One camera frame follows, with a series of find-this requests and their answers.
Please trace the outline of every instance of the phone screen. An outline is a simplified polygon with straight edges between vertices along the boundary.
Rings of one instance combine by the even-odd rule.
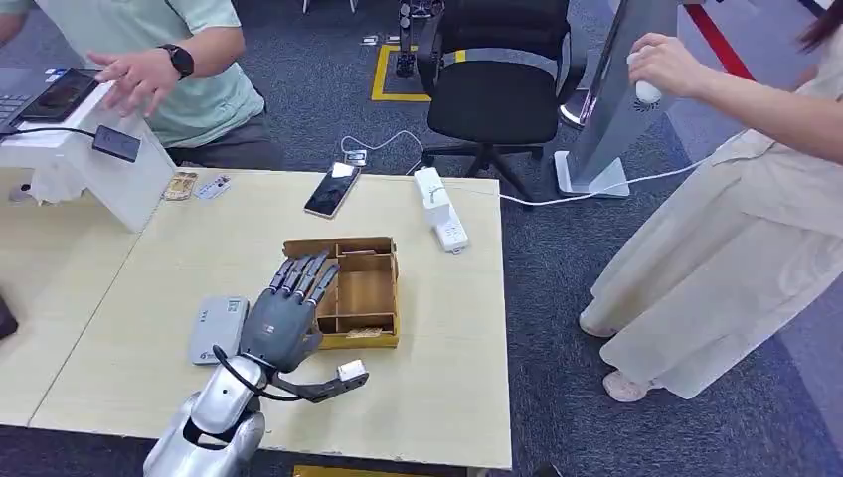
[[[24,121],[64,121],[98,85],[89,71],[71,68],[27,106],[19,117]]]
[[[359,167],[335,162],[304,205],[304,210],[324,217],[334,217],[360,172]]]

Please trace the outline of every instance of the light wood tabletop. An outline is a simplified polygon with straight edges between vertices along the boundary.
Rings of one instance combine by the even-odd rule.
[[[219,171],[197,170],[200,183]],[[510,468],[500,204],[449,189],[471,238],[441,251],[412,178],[363,176],[334,220],[302,206],[321,175],[235,172],[211,201],[162,203],[96,310],[32,424],[157,438],[213,368],[187,357],[200,300],[256,299],[289,239],[388,236],[398,248],[397,349],[322,351],[298,383],[334,378],[363,359],[359,390],[321,404],[263,400],[262,446],[295,452]],[[494,194],[497,181],[447,179]]]
[[[8,202],[30,175],[0,175],[0,294],[20,324],[0,341],[0,422],[12,425],[27,425],[139,237],[91,197]]]

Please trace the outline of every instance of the gray pants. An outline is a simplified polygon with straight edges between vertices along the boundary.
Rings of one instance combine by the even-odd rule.
[[[266,114],[261,113],[226,135],[199,147],[170,147],[177,166],[197,164],[219,169],[281,170],[281,151],[269,141]]]

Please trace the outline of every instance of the smartwatch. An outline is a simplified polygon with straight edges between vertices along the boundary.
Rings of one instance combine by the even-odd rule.
[[[183,80],[185,77],[188,77],[193,74],[193,57],[190,56],[187,50],[178,46],[178,45],[161,45],[158,47],[164,51],[166,51],[170,55],[170,62],[173,64],[173,68],[179,72],[179,80]]]

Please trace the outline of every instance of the chair armrest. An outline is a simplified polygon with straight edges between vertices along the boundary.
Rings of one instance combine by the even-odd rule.
[[[433,97],[436,81],[439,78],[439,64],[442,58],[442,33],[439,32],[441,15],[427,21],[419,38],[419,49],[416,52],[416,65],[419,68],[419,78],[424,92]]]
[[[586,74],[586,65],[589,57],[586,53],[586,35],[582,30],[570,26],[568,32],[568,74],[562,78],[563,67],[565,66],[565,51],[563,50],[565,39],[560,43],[560,55],[557,60],[557,74],[556,74],[556,96],[559,105],[565,104],[571,99],[574,92],[577,91],[577,86],[583,80]]]

